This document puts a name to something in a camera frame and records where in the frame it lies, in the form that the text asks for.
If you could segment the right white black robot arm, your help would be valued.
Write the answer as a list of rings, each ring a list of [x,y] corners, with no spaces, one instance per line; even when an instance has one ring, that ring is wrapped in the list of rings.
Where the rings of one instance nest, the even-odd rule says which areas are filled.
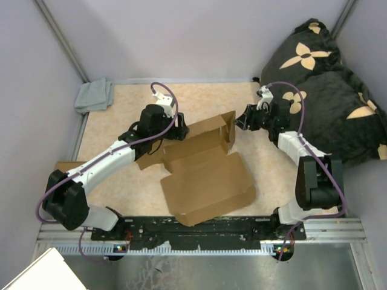
[[[278,219],[269,225],[270,234],[276,239],[285,238],[291,225],[305,217],[342,205],[336,189],[343,185],[341,160],[318,150],[290,129],[290,107],[286,100],[261,100],[257,105],[247,105],[235,120],[235,125],[244,131],[266,130],[269,140],[298,167],[295,198],[274,211]]]

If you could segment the brown cardboard box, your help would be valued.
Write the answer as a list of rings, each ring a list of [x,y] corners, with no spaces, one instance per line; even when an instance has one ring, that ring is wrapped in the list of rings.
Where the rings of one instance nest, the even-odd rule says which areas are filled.
[[[153,155],[137,160],[140,169],[162,164],[168,210],[187,227],[229,214],[256,199],[255,179],[235,143],[235,111],[190,124],[183,141],[166,140]]]

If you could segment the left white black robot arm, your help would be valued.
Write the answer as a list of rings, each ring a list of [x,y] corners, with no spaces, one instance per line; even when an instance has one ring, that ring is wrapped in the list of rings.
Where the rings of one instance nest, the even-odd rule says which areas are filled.
[[[42,200],[37,206],[68,231],[79,227],[103,230],[111,239],[124,236],[126,226],[119,214],[108,207],[89,205],[87,196],[102,181],[124,166],[158,150],[155,143],[182,141],[189,133],[182,112],[167,113],[160,105],[147,105],[139,121],[121,134],[117,141],[88,162],[63,172],[51,173]]]

